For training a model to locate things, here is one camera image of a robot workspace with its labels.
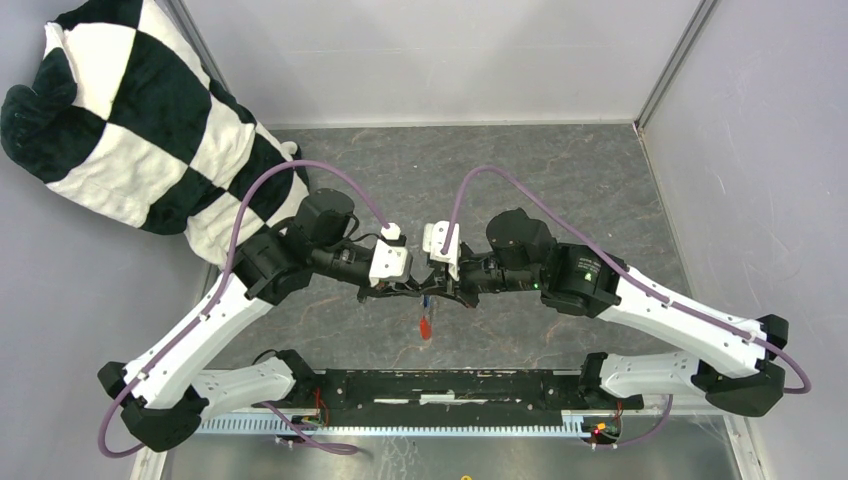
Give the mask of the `keys with blue tag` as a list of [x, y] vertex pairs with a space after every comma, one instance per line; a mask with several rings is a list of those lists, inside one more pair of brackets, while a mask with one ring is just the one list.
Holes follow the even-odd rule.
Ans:
[[433, 313], [434, 299], [432, 296], [425, 295], [422, 298], [423, 317], [430, 318]]

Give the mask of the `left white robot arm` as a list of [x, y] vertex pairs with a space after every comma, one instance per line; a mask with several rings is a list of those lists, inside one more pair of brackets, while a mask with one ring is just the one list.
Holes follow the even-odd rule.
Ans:
[[318, 387], [293, 350], [237, 370], [214, 373], [209, 362], [242, 330], [318, 274], [358, 288], [357, 298], [414, 296], [412, 258], [396, 224], [373, 247], [352, 238], [359, 225], [353, 200], [332, 189], [307, 196], [296, 214], [236, 249], [233, 271], [221, 274], [197, 305], [147, 353], [98, 373], [129, 433], [156, 452], [179, 445], [205, 421], [264, 401], [302, 407]]

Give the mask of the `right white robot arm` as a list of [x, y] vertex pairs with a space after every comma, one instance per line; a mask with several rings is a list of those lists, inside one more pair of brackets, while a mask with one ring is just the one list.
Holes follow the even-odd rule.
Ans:
[[446, 222], [424, 228], [431, 275], [424, 294], [477, 306], [483, 294], [535, 290], [557, 312], [624, 325], [672, 346], [664, 354], [589, 354], [577, 392], [591, 408], [640, 395], [699, 395], [726, 412], [761, 417], [783, 397], [785, 372], [774, 352], [788, 324], [776, 315], [735, 317], [656, 284], [617, 257], [555, 239], [522, 209], [487, 225], [490, 248], [476, 253]]

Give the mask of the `metal key holder red handle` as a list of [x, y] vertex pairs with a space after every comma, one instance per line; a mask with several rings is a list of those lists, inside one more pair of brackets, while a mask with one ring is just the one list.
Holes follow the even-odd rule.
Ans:
[[422, 307], [422, 310], [421, 310], [421, 317], [420, 317], [420, 320], [419, 320], [419, 332], [420, 332], [421, 338], [423, 340], [427, 341], [427, 340], [430, 340], [431, 337], [432, 337], [431, 317], [426, 318], [426, 317], [423, 317], [422, 314], [423, 314], [423, 307]]

